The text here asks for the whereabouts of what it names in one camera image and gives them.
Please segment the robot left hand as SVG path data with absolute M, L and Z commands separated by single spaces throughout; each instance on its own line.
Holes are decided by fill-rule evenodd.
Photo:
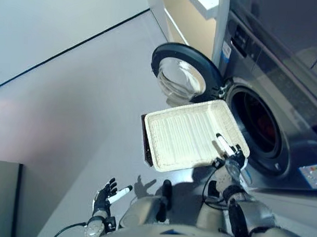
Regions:
M 132 190 L 132 185 L 128 185 L 125 188 L 118 190 L 116 179 L 111 178 L 103 188 L 96 192 L 93 199 L 92 216 L 94 217 L 98 213 L 105 212 L 105 218 L 111 217 L 110 208 L 112 204 L 123 198 Z

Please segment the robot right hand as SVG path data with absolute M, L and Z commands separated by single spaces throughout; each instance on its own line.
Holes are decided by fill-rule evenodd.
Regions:
M 247 158 L 245 158 L 239 144 L 235 146 L 230 146 L 226 139 L 220 133 L 217 133 L 215 136 L 220 146 L 222 147 L 222 150 L 224 151 L 223 157 L 225 161 L 235 161 L 238 167 L 243 170 L 246 167 L 248 160 Z

